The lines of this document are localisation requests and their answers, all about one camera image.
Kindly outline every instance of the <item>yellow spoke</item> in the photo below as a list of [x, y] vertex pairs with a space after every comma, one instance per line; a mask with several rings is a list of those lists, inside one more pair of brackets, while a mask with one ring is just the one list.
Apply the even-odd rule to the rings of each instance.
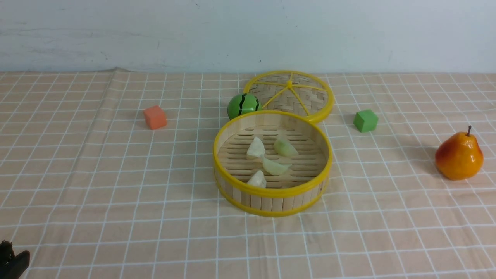
[[272, 98], [270, 98], [263, 106], [262, 108], [265, 108], [265, 106], [267, 106], [268, 103], [272, 102], [272, 100], [274, 100], [277, 96], [279, 96], [284, 90], [288, 89], [288, 87], [284, 87], [283, 89], [281, 89], [281, 91], [277, 92], [277, 94], [275, 94]]
[[302, 105], [303, 107], [303, 110], [307, 113], [307, 115], [310, 115], [310, 112], [307, 110], [307, 108], [305, 107], [305, 105], [303, 104], [303, 101], [300, 99], [300, 97], [298, 96], [298, 94], [295, 92], [294, 89], [292, 88], [289, 88], [289, 90], [291, 90], [291, 92], [294, 94], [294, 96], [298, 99], [298, 101], [300, 102], [300, 104]]
[[320, 91], [325, 91], [324, 88], [318, 88], [318, 87], [310, 86], [310, 85], [293, 84], [293, 87], [307, 87], [307, 88], [312, 88], [312, 89], [316, 89], [316, 90], [320, 90]]
[[275, 82], [254, 82], [254, 84], [269, 84], [269, 85], [277, 85], [277, 86], [286, 86], [285, 84], [275, 83]]

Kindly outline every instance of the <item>black object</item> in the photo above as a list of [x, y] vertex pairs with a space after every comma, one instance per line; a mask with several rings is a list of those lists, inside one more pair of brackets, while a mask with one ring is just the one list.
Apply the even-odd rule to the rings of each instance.
[[12, 243], [2, 241], [0, 244], [0, 279], [19, 279], [28, 268], [29, 259], [29, 251], [23, 251], [16, 256]]

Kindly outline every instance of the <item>orange cube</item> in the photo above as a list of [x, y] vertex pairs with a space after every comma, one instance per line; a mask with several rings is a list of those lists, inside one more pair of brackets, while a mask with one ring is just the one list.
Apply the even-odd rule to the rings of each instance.
[[143, 111], [146, 124], [150, 129], [156, 130], [167, 125], [165, 112], [159, 106], [153, 106]]

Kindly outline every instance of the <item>white wall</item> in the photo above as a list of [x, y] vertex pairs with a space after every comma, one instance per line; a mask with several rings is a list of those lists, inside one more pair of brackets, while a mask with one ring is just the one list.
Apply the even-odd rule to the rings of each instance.
[[496, 0], [0, 0], [0, 70], [496, 72]]

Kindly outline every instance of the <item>green cube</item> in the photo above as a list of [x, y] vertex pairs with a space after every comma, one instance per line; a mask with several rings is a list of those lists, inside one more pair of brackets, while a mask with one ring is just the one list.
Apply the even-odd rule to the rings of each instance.
[[379, 117], [370, 109], [362, 110], [355, 114], [353, 124], [361, 133], [375, 130]]

